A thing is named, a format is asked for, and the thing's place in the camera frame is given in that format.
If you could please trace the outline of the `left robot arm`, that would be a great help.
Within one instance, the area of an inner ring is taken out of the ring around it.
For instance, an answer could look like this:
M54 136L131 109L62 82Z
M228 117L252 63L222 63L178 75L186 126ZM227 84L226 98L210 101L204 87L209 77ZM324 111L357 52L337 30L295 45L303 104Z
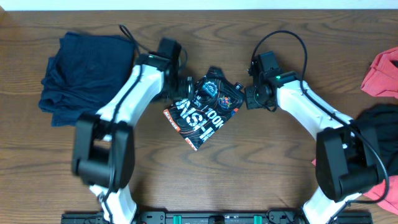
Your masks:
M83 113L75 126L72 173L89 185L103 216L82 223L133 223L137 205L129 181L134 163L134 127L153 100L193 99L192 77L179 77L182 46L163 38L155 52L140 54L116 96L95 114Z

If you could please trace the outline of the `black orange contour-pattern shirt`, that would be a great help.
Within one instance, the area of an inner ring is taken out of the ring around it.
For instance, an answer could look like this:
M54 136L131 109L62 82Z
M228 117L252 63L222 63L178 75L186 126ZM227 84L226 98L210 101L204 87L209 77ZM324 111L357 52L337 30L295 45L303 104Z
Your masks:
M222 69L210 67L196 82L192 100L182 99L163 111L172 127L197 151L244 103L244 86L229 82Z

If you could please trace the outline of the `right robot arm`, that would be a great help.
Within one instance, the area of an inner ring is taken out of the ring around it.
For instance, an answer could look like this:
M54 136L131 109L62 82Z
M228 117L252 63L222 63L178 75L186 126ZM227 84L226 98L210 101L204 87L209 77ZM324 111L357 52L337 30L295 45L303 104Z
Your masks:
M245 88L247 109L280 108L292 115L316 141L318 188L294 215L294 223L360 222L344 209L387 178L376 130L369 123L340 113L311 90L297 72L279 67L273 52L255 55Z

